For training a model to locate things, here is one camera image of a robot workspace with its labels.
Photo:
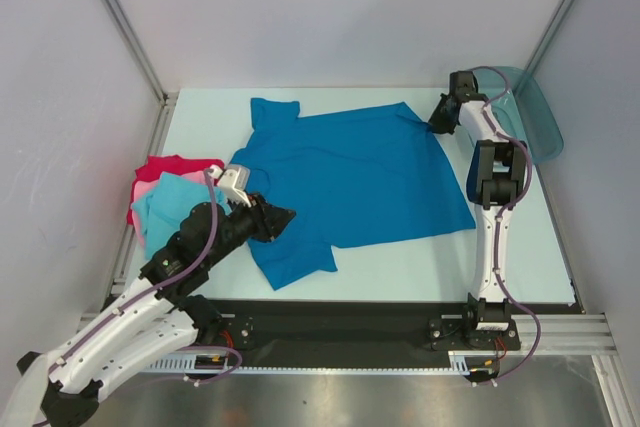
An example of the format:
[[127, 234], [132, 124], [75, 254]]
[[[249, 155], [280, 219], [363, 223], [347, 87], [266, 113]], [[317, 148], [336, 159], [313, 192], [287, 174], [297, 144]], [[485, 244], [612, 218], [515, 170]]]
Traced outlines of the blue t shirt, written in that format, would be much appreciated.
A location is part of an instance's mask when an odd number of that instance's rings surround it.
[[303, 117], [297, 101], [254, 98], [253, 132], [232, 157], [246, 189], [295, 211], [251, 255], [281, 289], [337, 269], [333, 248], [356, 248], [472, 230], [476, 223], [429, 124], [404, 102]]

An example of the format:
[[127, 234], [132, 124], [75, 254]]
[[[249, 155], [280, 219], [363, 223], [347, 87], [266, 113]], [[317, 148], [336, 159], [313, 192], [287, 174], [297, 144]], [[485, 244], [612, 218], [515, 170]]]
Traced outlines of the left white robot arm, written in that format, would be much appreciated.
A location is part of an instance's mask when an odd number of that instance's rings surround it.
[[195, 206], [129, 288], [81, 331], [18, 361], [22, 378], [2, 425], [81, 426], [154, 361], [181, 349], [220, 348], [226, 322], [197, 289], [237, 248], [276, 240], [295, 216], [259, 194], [231, 213], [215, 202]]

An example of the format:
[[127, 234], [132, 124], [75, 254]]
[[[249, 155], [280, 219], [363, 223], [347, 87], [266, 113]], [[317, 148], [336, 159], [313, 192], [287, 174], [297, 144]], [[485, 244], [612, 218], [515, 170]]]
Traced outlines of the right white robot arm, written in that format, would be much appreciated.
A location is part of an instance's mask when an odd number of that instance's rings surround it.
[[508, 234], [533, 170], [526, 144], [508, 134], [494, 115], [497, 99], [480, 91], [473, 69], [455, 71], [428, 121], [436, 134], [462, 127], [473, 142], [465, 189], [476, 216], [476, 277], [456, 334], [463, 345], [477, 350], [502, 346], [515, 334], [506, 276]]

